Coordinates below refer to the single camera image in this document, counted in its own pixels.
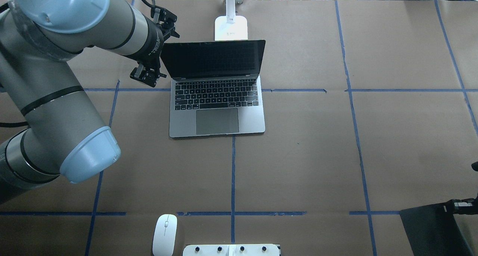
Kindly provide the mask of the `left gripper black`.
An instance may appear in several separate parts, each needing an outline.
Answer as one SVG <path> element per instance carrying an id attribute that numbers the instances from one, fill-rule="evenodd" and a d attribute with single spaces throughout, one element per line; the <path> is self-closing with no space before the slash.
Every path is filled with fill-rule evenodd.
<path id="1" fill-rule="evenodd" d="M 148 22 L 148 35 L 142 47 L 142 64 L 130 72 L 130 78 L 154 88 L 160 78 L 167 75 L 145 66 L 157 66 L 160 60 L 164 37 L 158 26 Z"/>

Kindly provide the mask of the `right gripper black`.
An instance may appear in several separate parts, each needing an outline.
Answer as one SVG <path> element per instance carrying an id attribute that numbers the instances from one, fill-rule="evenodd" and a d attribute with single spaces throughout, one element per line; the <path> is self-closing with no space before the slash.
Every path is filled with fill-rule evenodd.
<path id="1" fill-rule="evenodd" d="M 478 199 L 452 199 L 444 203 L 444 210 L 450 214 L 477 214 Z"/>

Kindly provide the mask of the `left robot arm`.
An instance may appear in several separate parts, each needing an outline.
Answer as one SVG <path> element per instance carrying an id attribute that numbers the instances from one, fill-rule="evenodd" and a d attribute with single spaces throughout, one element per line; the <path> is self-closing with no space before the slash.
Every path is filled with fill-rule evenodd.
<path id="1" fill-rule="evenodd" d="M 130 77 L 151 87 L 160 53 L 179 37 L 171 11 L 148 3 L 150 17 L 125 0 L 9 0 L 1 6 L 1 89 L 27 128 L 1 144 L 1 203 L 58 176 L 83 182 L 121 156 L 68 65 L 87 47 L 135 60 Z"/>

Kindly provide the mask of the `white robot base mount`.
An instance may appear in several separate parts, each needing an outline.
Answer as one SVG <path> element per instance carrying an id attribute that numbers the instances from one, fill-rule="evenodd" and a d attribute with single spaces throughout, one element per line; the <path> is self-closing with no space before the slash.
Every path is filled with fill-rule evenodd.
<path id="1" fill-rule="evenodd" d="M 281 256 L 276 244 L 197 244 L 187 245 L 183 256 Z"/>

